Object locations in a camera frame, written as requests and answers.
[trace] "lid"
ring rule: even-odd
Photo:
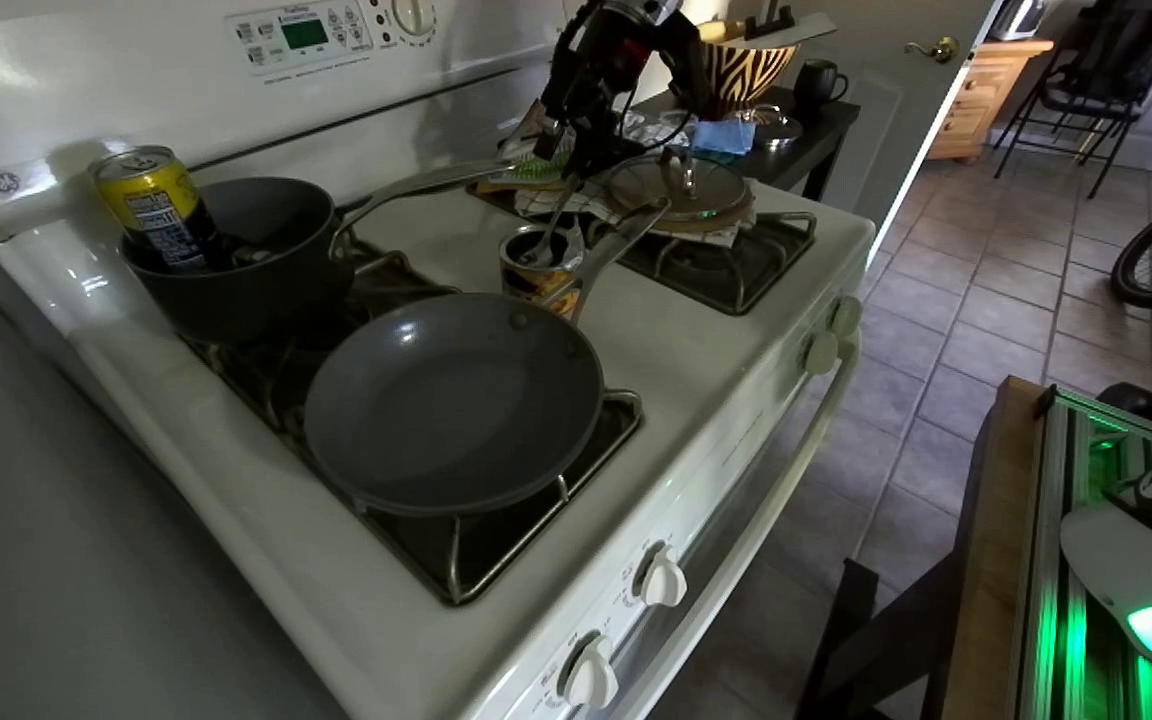
[[[666,209],[667,225],[679,222],[717,222],[717,218],[746,218],[751,203],[751,192],[746,177],[691,160],[691,156],[641,156],[608,177],[608,201],[619,211],[645,211],[645,209]]]

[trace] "tile floor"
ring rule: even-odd
[[[662,720],[785,720],[795,707],[843,557],[898,598],[957,534],[973,436],[1006,377],[1152,389],[1152,311],[1104,274],[1152,218],[1152,177],[1115,169],[1098,201],[1062,156],[930,165],[869,279],[865,362],[829,447]],[[918,692],[884,705],[918,717]]]

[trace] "door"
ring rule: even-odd
[[[834,62],[853,77],[850,100],[862,122],[823,192],[829,203],[898,218],[948,98],[964,77],[969,51],[984,42],[996,0],[804,0],[799,17],[823,11],[838,34],[799,45],[804,62]]]

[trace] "chair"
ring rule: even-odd
[[[1120,156],[1134,123],[1140,122],[1143,98],[1152,87],[1152,0],[1102,0],[1081,11],[1081,22],[1055,42],[1039,80],[1018,104],[1010,127],[996,138],[1006,177],[1018,145],[1075,153],[1089,165],[1104,140],[1112,140],[1089,201],[1102,192],[1112,160]],[[1062,133],[1081,133],[1081,145],[1023,140],[1037,107],[1055,112],[1039,122]]]

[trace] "digital display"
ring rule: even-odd
[[[287,50],[328,45],[328,28],[321,22],[283,25]]]

